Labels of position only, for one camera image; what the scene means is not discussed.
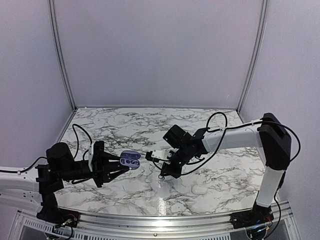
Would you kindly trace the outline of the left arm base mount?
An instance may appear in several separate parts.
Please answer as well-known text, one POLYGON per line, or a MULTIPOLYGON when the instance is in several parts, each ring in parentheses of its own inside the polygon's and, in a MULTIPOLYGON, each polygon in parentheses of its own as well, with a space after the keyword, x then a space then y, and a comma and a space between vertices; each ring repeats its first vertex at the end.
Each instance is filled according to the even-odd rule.
POLYGON ((79 223, 80 213, 59 207, 57 209, 43 208, 36 214, 36 218, 54 224, 52 233, 56 233, 56 230, 59 229, 70 229, 67 236, 53 237, 53 240, 71 240, 79 223))

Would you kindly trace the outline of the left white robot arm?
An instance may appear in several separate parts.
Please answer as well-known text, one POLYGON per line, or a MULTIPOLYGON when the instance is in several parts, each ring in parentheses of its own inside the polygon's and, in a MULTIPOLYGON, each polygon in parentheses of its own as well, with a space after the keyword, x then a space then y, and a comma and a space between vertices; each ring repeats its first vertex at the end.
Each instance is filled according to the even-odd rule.
POLYGON ((40 214, 58 223, 64 215, 55 192, 63 189, 63 182, 77 184, 92 179, 100 188, 140 166, 139 153, 125 150, 120 156, 112 155, 104 151, 103 141, 92 144, 88 152, 88 160, 76 161, 69 146, 58 142, 46 150, 47 164, 34 164, 23 170, 1 170, 0 188, 40 195, 41 199, 36 202, 40 214))

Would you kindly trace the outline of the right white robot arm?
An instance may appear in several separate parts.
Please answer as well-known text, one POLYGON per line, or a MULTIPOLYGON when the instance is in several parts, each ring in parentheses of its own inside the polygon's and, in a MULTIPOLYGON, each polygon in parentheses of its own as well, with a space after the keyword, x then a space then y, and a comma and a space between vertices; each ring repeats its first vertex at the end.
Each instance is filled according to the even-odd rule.
POLYGON ((160 176, 179 178, 182 168, 194 157, 215 155, 218 150, 255 147, 261 150, 265 172, 253 208, 247 219, 252 224, 263 220, 279 189, 291 158, 292 138, 272 113, 265 113, 256 121, 234 127, 211 130, 208 126, 189 134, 178 125, 172 126, 163 139, 176 151, 161 167, 160 176))

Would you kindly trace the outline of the blue earbud charging case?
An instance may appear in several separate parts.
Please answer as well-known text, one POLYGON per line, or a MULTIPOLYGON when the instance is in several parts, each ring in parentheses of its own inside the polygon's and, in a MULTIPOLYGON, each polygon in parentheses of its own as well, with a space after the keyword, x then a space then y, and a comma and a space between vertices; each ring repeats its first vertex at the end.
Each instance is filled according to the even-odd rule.
POLYGON ((141 154, 133 150, 125 150, 120 154, 120 164, 137 170, 140 167, 141 154))

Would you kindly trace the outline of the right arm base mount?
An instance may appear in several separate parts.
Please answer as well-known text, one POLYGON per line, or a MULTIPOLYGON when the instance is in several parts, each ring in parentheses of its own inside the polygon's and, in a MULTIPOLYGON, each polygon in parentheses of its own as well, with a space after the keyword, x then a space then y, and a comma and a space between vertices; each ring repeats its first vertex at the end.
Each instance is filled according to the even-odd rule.
POLYGON ((249 240, 267 240, 280 225, 282 216, 281 209, 258 207, 232 213, 229 222, 235 230, 244 229, 249 240))

